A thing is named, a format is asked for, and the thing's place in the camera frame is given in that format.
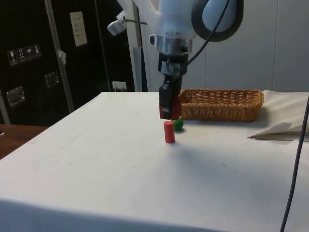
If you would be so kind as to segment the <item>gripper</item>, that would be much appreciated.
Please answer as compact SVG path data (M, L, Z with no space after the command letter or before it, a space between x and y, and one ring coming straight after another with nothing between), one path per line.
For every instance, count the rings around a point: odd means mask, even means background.
M187 73L188 58L188 54L171 55L159 53L158 70L164 74L164 82L159 88L161 119L171 119L172 101L175 101L180 95L183 81L182 75Z

